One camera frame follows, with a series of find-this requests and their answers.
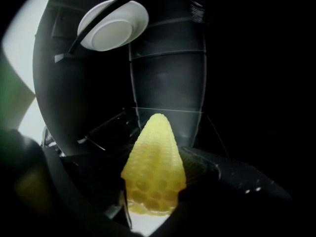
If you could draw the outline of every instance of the yellow 3d printed object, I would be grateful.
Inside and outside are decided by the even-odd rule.
[[[171,214],[186,175],[168,119],[152,115],[139,135],[121,173],[128,210],[138,214]]]

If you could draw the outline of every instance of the black curved surface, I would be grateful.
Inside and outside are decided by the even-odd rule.
[[[128,227],[118,224],[94,207],[80,193],[68,176],[59,156],[52,149],[45,149],[44,155],[55,189],[68,213],[79,223],[84,235],[89,236],[137,236]]]
[[[103,1],[50,0],[37,33],[36,95],[64,153],[91,152],[93,147],[77,140],[122,108],[202,108],[231,158],[257,167],[291,192],[295,160],[288,138],[298,131],[290,126],[289,112],[296,72],[288,68],[300,67],[294,6],[288,0],[209,0],[213,21],[196,27],[190,0],[137,0],[150,17],[140,38],[101,53],[79,46],[76,56],[88,59],[55,65],[53,57],[69,50],[83,15]],[[189,56],[207,63],[188,61]],[[181,67],[184,77],[177,72]],[[163,77],[166,84],[154,79]]]

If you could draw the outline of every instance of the dark background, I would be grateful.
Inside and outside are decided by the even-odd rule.
[[[6,6],[1,0],[7,23],[24,1]],[[296,147],[302,85],[298,3],[225,4],[225,19],[207,26],[207,81],[212,83],[203,105],[231,158],[254,165],[294,195],[296,157],[303,154]]]

